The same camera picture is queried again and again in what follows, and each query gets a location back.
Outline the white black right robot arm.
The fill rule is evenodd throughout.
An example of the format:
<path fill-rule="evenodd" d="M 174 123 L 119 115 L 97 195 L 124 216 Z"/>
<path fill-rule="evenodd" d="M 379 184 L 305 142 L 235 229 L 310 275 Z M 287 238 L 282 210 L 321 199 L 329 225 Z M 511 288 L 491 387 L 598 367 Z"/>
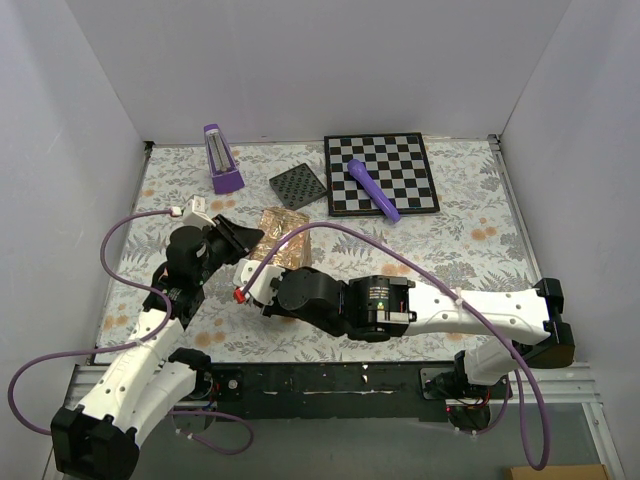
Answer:
<path fill-rule="evenodd" d="M 556 279 L 516 292 L 461 290 L 449 297 L 405 277 L 374 275 L 347 282 L 313 269 L 268 266 L 249 290 L 262 315 L 302 320 L 333 337 L 386 342 L 432 333 L 485 335 L 487 341 L 456 354 L 454 366 L 425 381 L 432 398 L 486 399 L 519 368 L 559 369 L 574 360 L 575 342 L 561 318 L 564 297 Z"/>

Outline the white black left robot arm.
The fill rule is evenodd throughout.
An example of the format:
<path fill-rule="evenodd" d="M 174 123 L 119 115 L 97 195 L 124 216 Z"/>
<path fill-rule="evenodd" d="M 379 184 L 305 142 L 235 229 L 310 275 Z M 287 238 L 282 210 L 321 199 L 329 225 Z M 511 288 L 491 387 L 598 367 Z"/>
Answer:
<path fill-rule="evenodd" d="M 51 421 L 59 471 L 81 479 L 130 478 L 144 441 L 173 406 L 211 392 L 210 357 L 171 348 L 201 306 L 206 282 L 247 257 L 263 235 L 222 215 L 200 214 L 171 233 L 130 348 L 74 408 L 60 408 Z"/>

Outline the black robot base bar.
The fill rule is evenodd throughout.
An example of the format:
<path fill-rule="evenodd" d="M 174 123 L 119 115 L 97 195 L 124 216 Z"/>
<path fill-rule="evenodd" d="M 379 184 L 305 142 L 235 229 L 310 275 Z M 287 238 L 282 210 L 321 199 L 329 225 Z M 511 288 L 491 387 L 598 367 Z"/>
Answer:
<path fill-rule="evenodd" d="M 447 420 L 445 400 L 427 390 L 452 361 L 221 363 L 179 348 L 169 362 L 196 372 L 196 387 L 181 406 L 205 406 L 246 420 Z"/>

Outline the purple capped clear bottle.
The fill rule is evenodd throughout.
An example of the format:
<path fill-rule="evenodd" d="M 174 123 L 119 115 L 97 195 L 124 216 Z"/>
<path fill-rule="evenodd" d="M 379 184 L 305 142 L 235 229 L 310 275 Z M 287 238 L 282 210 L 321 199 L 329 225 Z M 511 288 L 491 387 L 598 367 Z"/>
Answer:
<path fill-rule="evenodd" d="M 203 131 L 214 193 L 226 195 L 244 188 L 244 180 L 219 125 L 205 125 Z"/>

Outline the grey studded building plate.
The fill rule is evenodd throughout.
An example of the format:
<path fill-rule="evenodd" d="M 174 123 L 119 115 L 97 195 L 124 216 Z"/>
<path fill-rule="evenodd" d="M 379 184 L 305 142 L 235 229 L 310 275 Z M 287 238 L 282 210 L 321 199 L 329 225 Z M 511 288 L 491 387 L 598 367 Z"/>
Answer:
<path fill-rule="evenodd" d="M 282 203 L 296 211 L 326 196 L 326 187 L 306 163 L 269 179 L 269 185 Z"/>

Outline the purple toy microphone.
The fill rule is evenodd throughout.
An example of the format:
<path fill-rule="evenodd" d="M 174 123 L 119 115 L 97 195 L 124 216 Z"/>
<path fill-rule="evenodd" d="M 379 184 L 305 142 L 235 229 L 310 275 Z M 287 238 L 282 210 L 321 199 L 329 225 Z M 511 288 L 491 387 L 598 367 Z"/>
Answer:
<path fill-rule="evenodd" d="M 384 194 L 383 190 L 375 183 L 368 173 L 365 164 L 356 158 L 352 158 L 347 163 L 347 169 L 349 174 L 365 190 L 373 203 L 382 211 L 382 213 L 392 223 L 397 223 L 401 218 L 398 210 Z"/>

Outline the black white chessboard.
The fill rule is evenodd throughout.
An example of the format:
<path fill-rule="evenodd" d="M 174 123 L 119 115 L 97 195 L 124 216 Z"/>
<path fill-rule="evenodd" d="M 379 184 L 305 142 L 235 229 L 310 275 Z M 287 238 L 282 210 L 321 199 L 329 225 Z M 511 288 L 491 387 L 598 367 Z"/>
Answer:
<path fill-rule="evenodd" d="M 328 214 L 331 217 L 380 216 L 347 164 L 361 161 L 399 214 L 440 211 L 424 139 L 419 132 L 332 135 L 324 138 Z"/>

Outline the brown cardboard boxes on floor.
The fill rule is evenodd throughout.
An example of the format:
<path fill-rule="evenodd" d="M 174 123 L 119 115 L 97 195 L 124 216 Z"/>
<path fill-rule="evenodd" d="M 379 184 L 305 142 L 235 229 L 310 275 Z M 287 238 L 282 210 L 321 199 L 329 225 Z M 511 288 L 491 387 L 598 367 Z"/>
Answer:
<path fill-rule="evenodd" d="M 504 471 L 506 480 L 610 480 L 602 464 L 547 466 L 543 470 L 531 467 L 511 467 Z"/>

